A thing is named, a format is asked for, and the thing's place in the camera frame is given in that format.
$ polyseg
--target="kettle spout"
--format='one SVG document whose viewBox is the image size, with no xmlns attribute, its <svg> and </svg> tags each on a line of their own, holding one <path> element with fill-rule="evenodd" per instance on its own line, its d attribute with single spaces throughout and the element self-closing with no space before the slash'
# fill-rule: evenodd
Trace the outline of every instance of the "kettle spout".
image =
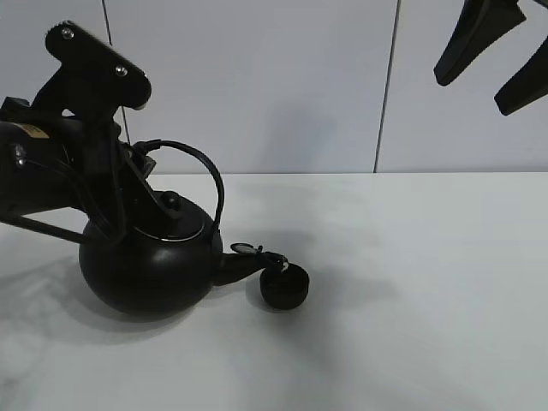
<svg viewBox="0 0 548 411">
<path fill-rule="evenodd" d="M 258 254 L 225 253 L 213 278 L 213 285 L 236 283 L 264 268 L 265 262 Z"/>
</svg>

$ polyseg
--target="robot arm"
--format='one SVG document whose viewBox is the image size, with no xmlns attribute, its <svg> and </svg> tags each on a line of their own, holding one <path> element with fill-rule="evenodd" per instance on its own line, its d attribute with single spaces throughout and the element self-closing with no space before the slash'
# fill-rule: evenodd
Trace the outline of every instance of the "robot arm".
<svg viewBox="0 0 548 411">
<path fill-rule="evenodd" d="M 548 7 L 547 0 L 535 0 Z M 526 20 L 518 0 L 466 0 L 455 31 L 434 69 L 441 86 L 449 85 L 487 47 Z M 497 93 L 504 115 L 548 94 L 548 39 Z"/>
<path fill-rule="evenodd" d="M 61 68 L 32 104 L 6 98 L 0 109 L 0 221 L 79 243 L 91 239 L 23 217 L 63 207 L 82 210 L 111 240 L 125 230 L 121 185 L 147 209 L 169 212 L 146 184 L 153 160 L 118 140 L 120 106 L 140 109 L 151 96 L 145 74 L 71 21 L 45 44 Z M 69 110 L 72 116 L 64 116 Z"/>
</svg>

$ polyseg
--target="black kettle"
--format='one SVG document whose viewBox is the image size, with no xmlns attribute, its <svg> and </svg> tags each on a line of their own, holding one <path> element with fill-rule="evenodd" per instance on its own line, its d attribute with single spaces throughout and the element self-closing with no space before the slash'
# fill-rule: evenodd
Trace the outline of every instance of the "black kettle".
<svg viewBox="0 0 548 411">
<path fill-rule="evenodd" d="M 307 273 L 298 265 L 290 264 L 281 254 L 246 243 L 233 244 L 234 253 L 223 253 L 218 225 L 224 188 L 213 162 L 202 152 L 176 141 L 141 142 L 134 151 L 145 156 L 161 146 L 190 153 L 208 168 L 217 185 L 216 216 L 212 219 L 201 207 L 173 191 L 149 192 L 151 204 L 138 201 L 128 208 L 128 228 L 120 241 L 109 247 L 80 245 L 80 267 L 96 295 L 124 313 L 166 316 L 196 304 L 213 286 L 235 283 L 264 269 L 260 290 L 265 301 L 281 310 L 298 307 L 307 296 L 309 284 Z M 142 212 L 143 207 L 151 210 L 152 206 L 169 217 Z M 90 222 L 84 235 L 100 235 L 97 225 Z"/>
</svg>

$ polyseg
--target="kettle handle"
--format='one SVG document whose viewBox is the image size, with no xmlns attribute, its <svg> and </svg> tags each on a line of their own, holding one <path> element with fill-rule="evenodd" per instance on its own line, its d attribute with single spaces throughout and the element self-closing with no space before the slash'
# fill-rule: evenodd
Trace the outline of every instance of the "kettle handle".
<svg viewBox="0 0 548 411">
<path fill-rule="evenodd" d="M 181 143 L 179 141 L 171 140 L 150 140 L 150 141 L 140 141 L 134 145 L 136 150 L 139 150 L 142 154 L 146 155 L 149 152 L 153 152 L 162 147 L 171 147 L 190 154 L 192 157 L 198 159 L 209 171 L 213 180 L 215 181 L 215 186 L 217 188 L 217 208 L 215 209 L 215 217 L 213 219 L 213 224 L 211 225 L 210 238 L 212 238 L 219 229 L 219 224 L 221 223 L 221 214 L 223 213 L 224 207 L 224 184 L 221 173 L 219 172 L 217 166 L 200 150 L 189 146 L 187 144 Z"/>
</svg>

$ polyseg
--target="sticker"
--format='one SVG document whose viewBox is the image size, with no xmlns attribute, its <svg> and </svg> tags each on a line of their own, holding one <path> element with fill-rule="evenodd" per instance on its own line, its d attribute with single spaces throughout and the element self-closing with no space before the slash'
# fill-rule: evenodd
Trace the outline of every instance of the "sticker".
<svg viewBox="0 0 548 411">
<path fill-rule="evenodd" d="M 50 138 L 50 136 L 46 134 L 43 129 L 33 126 L 32 124 L 21 124 L 18 122 L 12 122 L 12 124 L 27 133 L 32 139 Z"/>
</svg>

